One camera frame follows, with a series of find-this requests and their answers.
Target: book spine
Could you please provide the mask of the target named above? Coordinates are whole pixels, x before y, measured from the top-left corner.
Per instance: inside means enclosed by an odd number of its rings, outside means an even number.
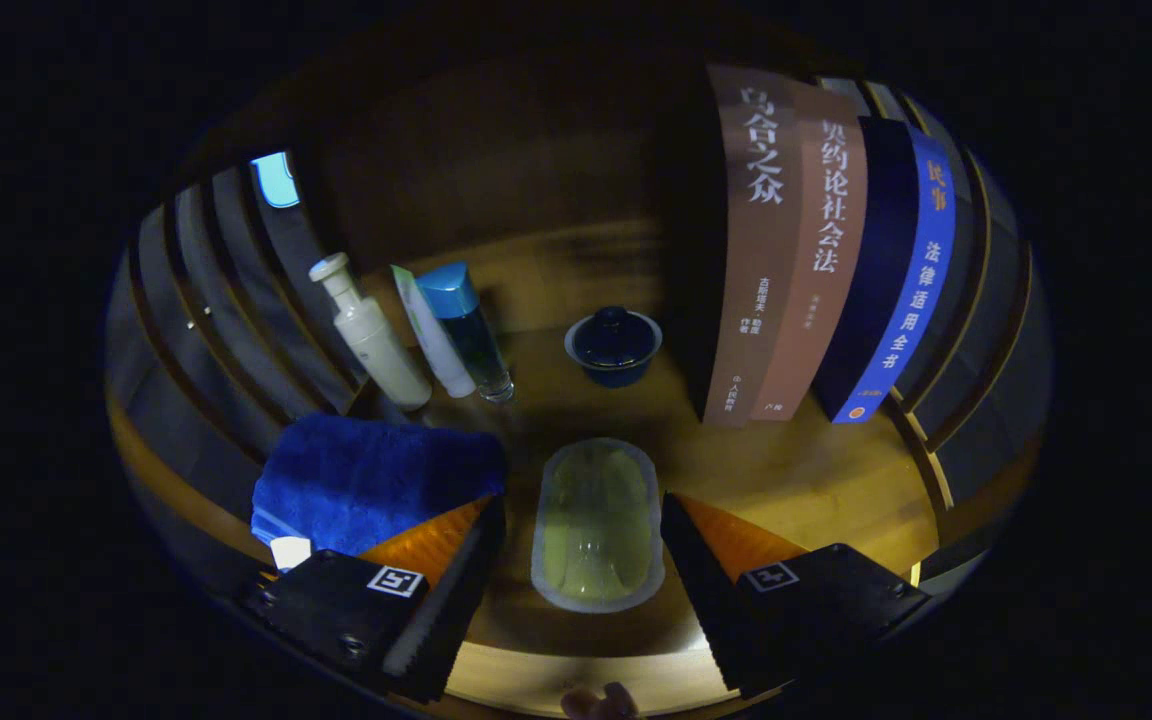
[[[708,66],[727,167],[727,272],[705,424],[741,427],[772,362],[801,214],[791,82]]]
[[[856,382],[874,363],[884,332],[900,304],[918,232],[918,164],[909,128],[897,120],[861,119],[869,167],[869,203],[861,258],[838,328],[820,361],[813,388],[835,419]]]
[[[882,341],[850,397],[833,416],[835,423],[864,423],[890,392],[927,331],[954,253],[955,196],[950,159],[940,142],[911,127],[908,131],[918,177],[914,256],[905,270],[895,310],[882,332]]]
[[[838,326],[861,255],[867,200],[865,143],[855,108],[821,88],[791,85],[801,132],[803,211],[785,320],[755,409],[756,420],[788,420],[803,401]]]

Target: blue cap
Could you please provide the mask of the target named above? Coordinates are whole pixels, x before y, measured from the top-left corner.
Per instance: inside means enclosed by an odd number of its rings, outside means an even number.
[[[470,266],[464,263],[444,265],[416,278],[416,286],[429,301],[429,309],[439,320],[454,320],[472,313],[479,306],[479,293],[470,281]]]

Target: screw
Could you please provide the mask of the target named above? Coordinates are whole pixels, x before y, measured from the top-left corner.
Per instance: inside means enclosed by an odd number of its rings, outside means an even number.
[[[353,637],[350,634],[340,635],[340,647],[344,649],[344,653],[349,659],[356,660],[358,655],[362,655],[362,641]]]

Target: clear plastic dish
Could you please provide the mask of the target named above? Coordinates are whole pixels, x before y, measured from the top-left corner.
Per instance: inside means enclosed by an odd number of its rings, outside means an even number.
[[[613,438],[568,445],[545,462],[531,584],[563,611],[619,612],[664,583],[655,467]]]

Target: hand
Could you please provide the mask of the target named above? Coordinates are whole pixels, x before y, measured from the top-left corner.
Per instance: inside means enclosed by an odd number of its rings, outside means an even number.
[[[599,700],[596,694],[585,688],[564,694],[561,705],[571,720],[631,720],[639,715],[639,708],[634,705],[634,698],[626,685],[608,683],[602,685],[607,697]]]

